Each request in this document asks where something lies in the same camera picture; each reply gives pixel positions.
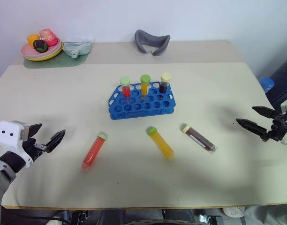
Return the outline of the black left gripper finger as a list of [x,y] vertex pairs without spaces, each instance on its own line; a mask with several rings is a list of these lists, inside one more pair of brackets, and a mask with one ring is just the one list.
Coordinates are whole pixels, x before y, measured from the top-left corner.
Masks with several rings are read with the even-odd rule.
[[28,139],[32,138],[40,130],[41,127],[42,127],[41,123],[30,125]]
[[51,137],[50,141],[46,144],[46,152],[52,152],[62,141],[66,130],[57,132],[54,136]]

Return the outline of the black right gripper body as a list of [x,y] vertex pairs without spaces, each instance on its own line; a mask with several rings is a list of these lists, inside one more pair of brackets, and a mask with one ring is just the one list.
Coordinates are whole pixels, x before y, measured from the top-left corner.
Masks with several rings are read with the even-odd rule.
[[287,112],[270,116],[272,121],[271,130],[267,133],[270,139],[280,142],[287,142]]

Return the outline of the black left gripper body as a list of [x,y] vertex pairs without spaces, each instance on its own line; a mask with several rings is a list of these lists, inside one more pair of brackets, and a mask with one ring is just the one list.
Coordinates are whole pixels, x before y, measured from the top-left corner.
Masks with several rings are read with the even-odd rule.
[[23,149],[31,157],[33,162],[37,160],[43,154],[43,152],[48,152],[47,150],[40,150],[36,148],[34,144],[36,144],[35,138],[28,138],[23,142]]

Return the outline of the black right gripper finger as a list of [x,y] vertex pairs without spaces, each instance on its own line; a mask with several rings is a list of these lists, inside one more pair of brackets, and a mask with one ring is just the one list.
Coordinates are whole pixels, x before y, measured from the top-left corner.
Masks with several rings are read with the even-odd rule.
[[255,110],[258,114],[269,119],[275,119],[279,115],[276,110],[265,106],[253,106],[252,109]]
[[239,119],[239,118],[237,118],[236,121],[244,129],[258,135],[263,141],[268,140],[267,130],[259,126],[257,123],[254,123],[247,119]]

